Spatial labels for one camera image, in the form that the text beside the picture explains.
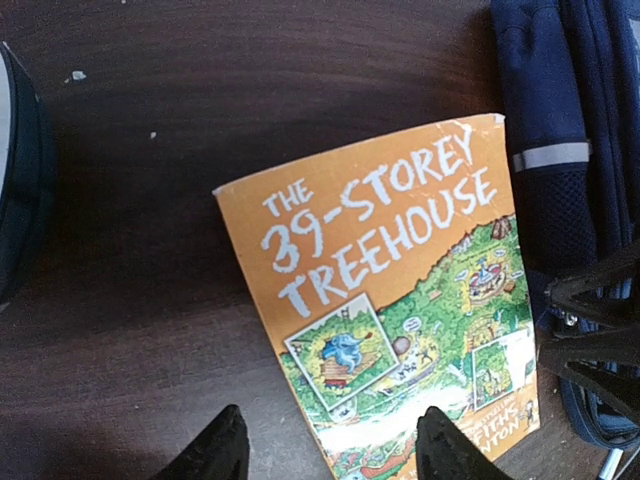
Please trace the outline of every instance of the the 39-storey treehouse book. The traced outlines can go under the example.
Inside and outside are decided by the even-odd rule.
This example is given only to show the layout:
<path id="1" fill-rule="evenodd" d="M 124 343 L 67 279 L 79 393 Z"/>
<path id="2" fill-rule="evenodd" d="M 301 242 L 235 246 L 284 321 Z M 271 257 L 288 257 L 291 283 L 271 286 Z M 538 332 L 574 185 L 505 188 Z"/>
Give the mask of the the 39-storey treehouse book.
<path id="1" fill-rule="evenodd" d="M 491 460 L 539 427 L 502 116 L 411 128 L 214 193 L 336 478 L 416 478 L 431 405 Z"/>

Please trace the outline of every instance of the white speck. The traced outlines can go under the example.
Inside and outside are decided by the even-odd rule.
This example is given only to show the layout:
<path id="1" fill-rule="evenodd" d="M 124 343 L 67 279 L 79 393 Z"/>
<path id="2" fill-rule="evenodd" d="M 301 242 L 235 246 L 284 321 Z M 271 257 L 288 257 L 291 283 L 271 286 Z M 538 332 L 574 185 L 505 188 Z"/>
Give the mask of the white speck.
<path id="1" fill-rule="evenodd" d="M 87 76 L 82 70 L 74 70 L 73 72 L 71 72 L 71 78 L 74 82 L 81 82 L 82 80 L 87 78 Z"/>

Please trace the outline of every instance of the dark brown wooden surface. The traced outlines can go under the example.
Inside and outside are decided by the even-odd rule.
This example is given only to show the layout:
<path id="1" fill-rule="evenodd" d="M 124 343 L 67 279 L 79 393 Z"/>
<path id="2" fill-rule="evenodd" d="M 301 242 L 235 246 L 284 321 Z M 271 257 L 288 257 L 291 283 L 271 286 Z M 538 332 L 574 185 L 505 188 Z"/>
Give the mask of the dark brown wooden surface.
<path id="1" fill-rule="evenodd" d="M 251 478 L 330 478 L 212 188 L 414 125 L 500 109 L 483 1 L 2 0 L 47 104 L 59 201 L 0 316 L 0 478 L 145 478 L 228 403 Z M 65 83 L 73 70 L 87 79 Z M 150 133 L 157 137 L 150 139 Z M 542 431 L 499 464 L 592 479 L 541 372 Z"/>

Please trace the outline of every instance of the navy blue backpack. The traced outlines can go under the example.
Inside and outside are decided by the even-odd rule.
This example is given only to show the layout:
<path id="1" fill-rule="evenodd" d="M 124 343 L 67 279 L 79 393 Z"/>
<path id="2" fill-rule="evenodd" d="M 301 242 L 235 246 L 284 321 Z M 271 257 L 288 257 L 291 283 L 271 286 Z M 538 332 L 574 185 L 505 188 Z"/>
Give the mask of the navy blue backpack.
<path id="1" fill-rule="evenodd" d="M 599 324 L 555 308 L 545 291 L 638 237 L 640 0 L 493 0 L 491 9 L 534 317 L 556 336 L 597 331 Z M 632 288 L 619 281 L 597 296 L 613 305 Z M 633 365 L 600 367 L 639 378 Z M 601 396 L 567 379 L 560 387 L 584 440 L 640 445 L 638 425 Z"/>

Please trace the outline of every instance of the cartoon illustration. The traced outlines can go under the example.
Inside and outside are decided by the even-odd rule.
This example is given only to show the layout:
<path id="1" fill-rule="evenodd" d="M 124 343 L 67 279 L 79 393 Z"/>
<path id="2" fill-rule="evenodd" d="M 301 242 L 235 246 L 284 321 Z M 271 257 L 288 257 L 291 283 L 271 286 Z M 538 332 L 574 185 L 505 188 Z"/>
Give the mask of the cartoon illustration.
<path id="1" fill-rule="evenodd" d="M 366 294 L 286 339 L 285 344 L 327 410 L 399 363 Z"/>
<path id="2" fill-rule="evenodd" d="M 507 275 L 500 263 L 487 266 L 487 258 L 478 260 L 480 270 L 469 280 L 469 296 L 472 305 L 486 305 L 491 298 L 504 290 Z"/>
<path id="3" fill-rule="evenodd" d="M 508 339 L 501 338 L 473 351 L 476 409 L 493 403 L 513 391 L 514 382 L 507 356 L 508 345 Z"/>
<path id="4" fill-rule="evenodd" d="M 526 413 L 527 413 L 527 427 L 530 427 L 535 420 L 535 414 L 533 413 L 533 400 L 529 400 L 527 402 Z"/>
<path id="5" fill-rule="evenodd" d="M 475 425 L 485 407 L 535 392 L 515 219 L 477 227 L 459 245 L 378 312 L 360 295 L 286 340 L 284 371 L 320 443 L 334 448 L 338 478 L 397 476 L 412 461 L 406 432 L 429 405 Z M 530 395 L 518 400 L 523 431 L 539 423 Z"/>
<path id="6" fill-rule="evenodd" d="M 322 359 L 328 360 L 334 357 L 338 365 L 349 367 L 347 373 L 351 375 L 355 368 L 362 363 L 360 344 L 371 338 L 371 333 L 361 340 L 357 340 L 350 333 L 341 333 L 328 340 L 322 349 Z"/>

